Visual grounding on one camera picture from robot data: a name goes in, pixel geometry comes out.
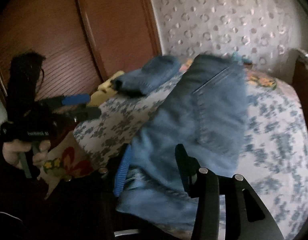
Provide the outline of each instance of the wooden door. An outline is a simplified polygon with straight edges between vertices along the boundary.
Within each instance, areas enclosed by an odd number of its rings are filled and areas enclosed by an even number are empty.
[[[0,15],[0,83],[13,56],[34,50],[46,57],[37,99],[90,93],[101,83],[76,0],[11,0]]]
[[[160,54],[150,0],[78,0],[94,58],[105,80]]]

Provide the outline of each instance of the human hand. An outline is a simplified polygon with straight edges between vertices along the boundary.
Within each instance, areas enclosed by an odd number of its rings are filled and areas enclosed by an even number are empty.
[[[33,165],[41,166],[44,164],[47,158],[47,152],[50,148],[50,141],[44,140],[41,141],[39,145],[40,152],[35,154],[32,158]],[[20,162],[19,153],[21,152],[28,152],[31,149],[30,142],[23,142],[18,139],[13,140],[12,142],[5,142],[3,145],[3,156],[7,163],[11,164],[12,166],[21,169],[22,165]]]

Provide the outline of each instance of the jeans back pocket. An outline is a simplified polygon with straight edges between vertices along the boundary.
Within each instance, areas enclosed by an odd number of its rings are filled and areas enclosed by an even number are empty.
[[[245,90],[243,69],[232,65],[194,91],[199,144],[216,153],[238,154],[245,131]]]

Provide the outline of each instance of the floral bedspread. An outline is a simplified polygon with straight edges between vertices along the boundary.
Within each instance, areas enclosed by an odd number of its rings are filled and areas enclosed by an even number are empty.
[[[74,135],[94,168],[105,166],[172,91],[181,74],[147,97],[117,94],[100,105],[98,120],[79,124]],[[308,215],[308,133],[299,99],[289,85],[247,70],[249,123],[237,173],[265,203],[286,239],[293,239]],[[168,225],[161,229],[183,239]],[[221,199],[219,239],[225,236],[225,200]]]

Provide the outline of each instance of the denim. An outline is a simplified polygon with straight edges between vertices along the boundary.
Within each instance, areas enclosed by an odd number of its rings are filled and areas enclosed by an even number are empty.
[[[247,120],[243,67],[199,55],[131,143],[132,159],[117,210],[192,230],[198,199],[184,192],[175,160],[182,143],[214,173],[232,177]]]
[[[181,67],[173,56],[157,56],[142,68],[123,74],[112,80],[113,89],[130,95],[148,95],[170,80]]]

